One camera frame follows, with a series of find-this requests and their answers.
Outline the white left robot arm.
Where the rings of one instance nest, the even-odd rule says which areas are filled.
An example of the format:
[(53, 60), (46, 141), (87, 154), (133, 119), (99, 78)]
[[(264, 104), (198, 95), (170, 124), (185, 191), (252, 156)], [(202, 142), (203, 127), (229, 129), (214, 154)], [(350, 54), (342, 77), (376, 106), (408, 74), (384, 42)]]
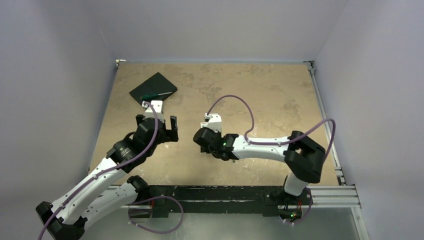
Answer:
[(166, 199), (156, 194), (142, 177), (129, 177), (114, 192), (107, 192), (115, 181), (151, 157), (163, 143), (178, 142), (177, 117), (170, 116), (170, 126), (155, 113), (136, 116), (137, 129), (117, 141), (105, 157), (74, 188), (59, 199), (41, 202), (36, 208), (43, 227), (55, 240), (79, 240), (95, 222), (123, 206), (153, 205)]

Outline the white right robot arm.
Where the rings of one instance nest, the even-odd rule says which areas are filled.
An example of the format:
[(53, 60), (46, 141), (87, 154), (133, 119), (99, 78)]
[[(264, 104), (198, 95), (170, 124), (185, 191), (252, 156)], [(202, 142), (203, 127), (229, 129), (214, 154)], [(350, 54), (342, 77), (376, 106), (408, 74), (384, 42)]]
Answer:
[(251, 138), (228, 133), (222, 135), (208, 127), (200, 128), (193, 137), (202, 153), (211, 154), (223, 161), (264, 159), (285, 163), (290, 174), (284, 182), (280, 196), (288, 204), (300, 198), (309, 184), (321, 180), (327, 151), (301, 131), (279, 138)]

